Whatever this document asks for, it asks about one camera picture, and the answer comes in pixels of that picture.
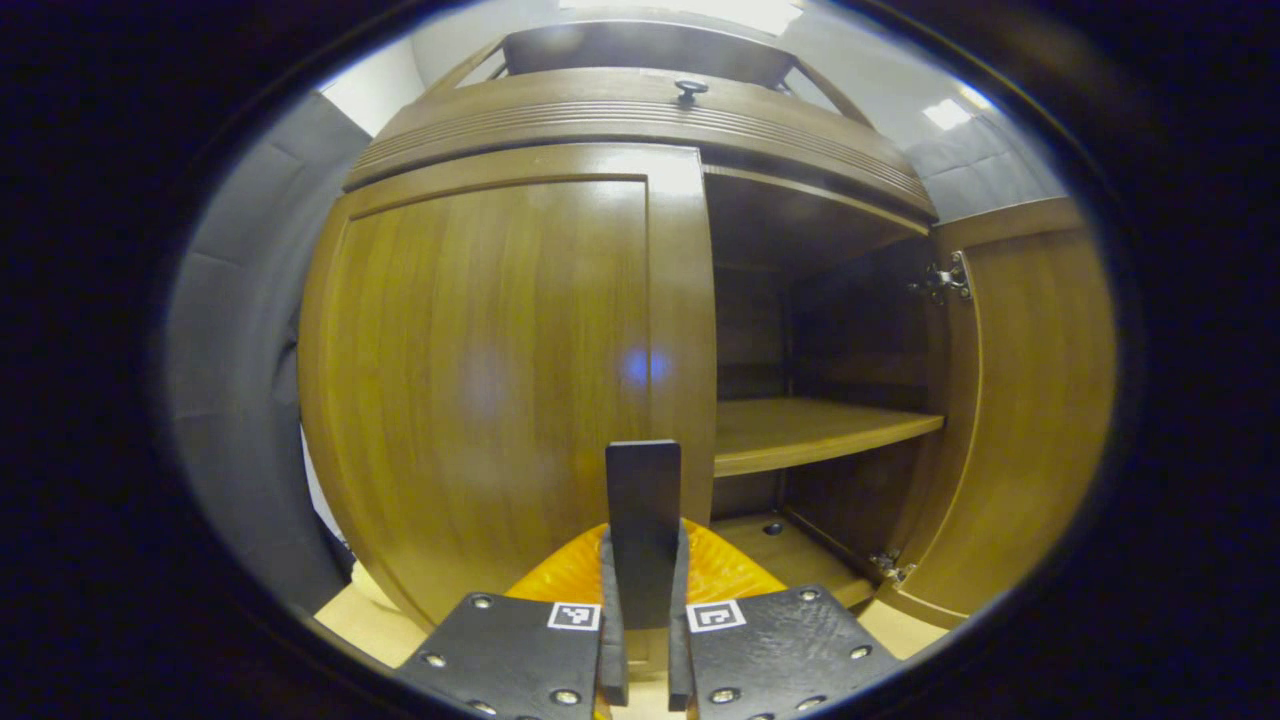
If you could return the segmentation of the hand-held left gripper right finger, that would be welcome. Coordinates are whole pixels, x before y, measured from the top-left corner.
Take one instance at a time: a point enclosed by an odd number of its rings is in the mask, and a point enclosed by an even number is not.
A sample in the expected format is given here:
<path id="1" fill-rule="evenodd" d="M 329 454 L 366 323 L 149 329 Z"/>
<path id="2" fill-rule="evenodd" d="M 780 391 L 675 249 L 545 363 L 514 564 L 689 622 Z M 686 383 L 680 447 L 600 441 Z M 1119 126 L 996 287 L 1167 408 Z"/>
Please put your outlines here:
<path id="1" fill-rule="evenodd" d="M 672 711 L 809 719 L 902 666 L 826 585 L 788 585 L 692 521 L 681 541 L 669 628 Z"/>

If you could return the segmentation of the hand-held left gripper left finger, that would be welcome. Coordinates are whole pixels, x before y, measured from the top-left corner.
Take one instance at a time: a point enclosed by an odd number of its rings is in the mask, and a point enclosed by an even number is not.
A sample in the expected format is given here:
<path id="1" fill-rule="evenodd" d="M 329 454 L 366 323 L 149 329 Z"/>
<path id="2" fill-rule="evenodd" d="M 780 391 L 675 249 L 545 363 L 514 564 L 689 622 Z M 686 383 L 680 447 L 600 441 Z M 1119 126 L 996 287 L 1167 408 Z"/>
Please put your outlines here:
<path id="1" fill-rule="evenodd" d="M 465 594 L 396 679 L 477 719 L 609 719 L 628 700 L 605 524 L 504 593 Z"/>

